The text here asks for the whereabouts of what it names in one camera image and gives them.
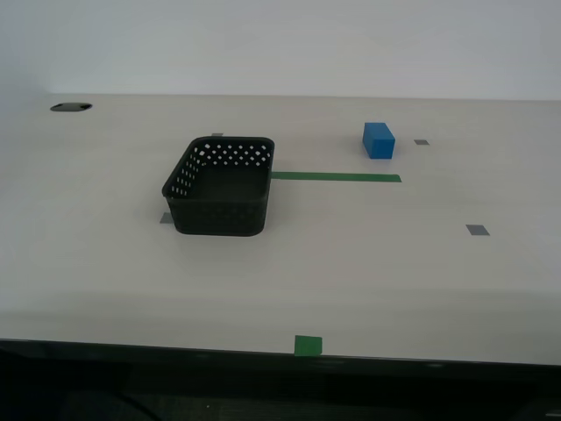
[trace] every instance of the green square marker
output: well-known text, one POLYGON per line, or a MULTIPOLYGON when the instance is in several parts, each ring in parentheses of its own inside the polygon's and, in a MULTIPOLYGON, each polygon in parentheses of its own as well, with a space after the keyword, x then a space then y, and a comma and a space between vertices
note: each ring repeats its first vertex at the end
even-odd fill
POLYGON ((322 354, 322 339, 317 336, 298 336, 295 339, 295 357, 317 357, 322 354))

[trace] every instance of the basket rim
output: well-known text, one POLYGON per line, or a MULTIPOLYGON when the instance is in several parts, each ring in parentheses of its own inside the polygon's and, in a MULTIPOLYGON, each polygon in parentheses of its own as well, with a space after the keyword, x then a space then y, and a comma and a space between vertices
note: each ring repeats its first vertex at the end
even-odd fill
POLYGON ((189 143, 187 149, 175 165, 174 169, 172 170, 171 174, 167 178, 164 186, 161 188, 161 194, 166 198, 168 203, 188 203, 192 202, 191 199, 178 199, 175 197, 170 197, 166 195, 166 192, 169 190, 170 184, 173 184, 175 174, 181 168, 181 164, 187 159, 187 155, 189 155, 193 149, 198 147, 200 144, 209 141, 209 140, 236 140, 236 141, 245 141, 245 140, 259 140, 269 144, 271 147, 271 166, 267 172, 267 179, 266 179, 266 190, 263 193, 263 196, 257 197, 255 199, 246 199, 246 200, 222 200, 222 199, 197 199, 199 203, 260 203, 263 199, 266 199, 269 196, 269 189, 271 187, 271 173, 273 171, 273 157, 274 157, 274 142, 269 138, 264 138, 260 136, 203 136, 201 138, 196 138, 189 143))

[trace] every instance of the green tape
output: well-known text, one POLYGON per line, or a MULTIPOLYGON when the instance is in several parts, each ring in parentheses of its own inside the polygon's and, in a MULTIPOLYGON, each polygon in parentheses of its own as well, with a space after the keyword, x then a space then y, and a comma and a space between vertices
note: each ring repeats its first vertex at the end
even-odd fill
POLYGON ((352 173, 298 173, 273 171, 276 180, 325 180, 329 182, 401 182, 397 174, 352 174, 352 173))
POLYGON ((322 354, 322 339, 317 336, 298 336, 295 339, 295 357, 316 357, 322 354))

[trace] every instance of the white wall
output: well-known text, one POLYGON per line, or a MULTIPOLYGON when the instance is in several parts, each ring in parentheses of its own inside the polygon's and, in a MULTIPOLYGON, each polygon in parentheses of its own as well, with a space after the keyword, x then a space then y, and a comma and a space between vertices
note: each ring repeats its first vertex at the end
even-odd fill
POLYGON ((0 0, 0 124, 3 136, 7 122, 21 108, 40 96, 44 88, 39 83, 40 68, 32 65, 30 55, 34 48, 21 43, 30 30, 25 22, 18 21, 21 10, 12 0, 0 0))
POLYGON ((558 0, 13 3, 53 92, 561 99, 558 0))

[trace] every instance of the dark floor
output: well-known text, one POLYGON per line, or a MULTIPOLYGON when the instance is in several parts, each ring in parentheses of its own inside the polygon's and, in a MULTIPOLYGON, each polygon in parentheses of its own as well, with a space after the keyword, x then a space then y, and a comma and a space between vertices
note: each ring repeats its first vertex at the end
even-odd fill
POLYGON ((25 349, 0 353, 0 421, 533 421, 561 414, 554 367, 347 359, 342 373, 341 365, 318 371, 317 359, 286 355, 15 345, 25 349))
MULTIPOLYGON (((259 401, 251 399, 193 398, 187 396, 135 395, 162 421, 402 421, 420 420, 411 410, 322 403, 259 401)), ((60 421, 138 421, 150 419, 114 396, 82 392, 70 396, 60 421)))

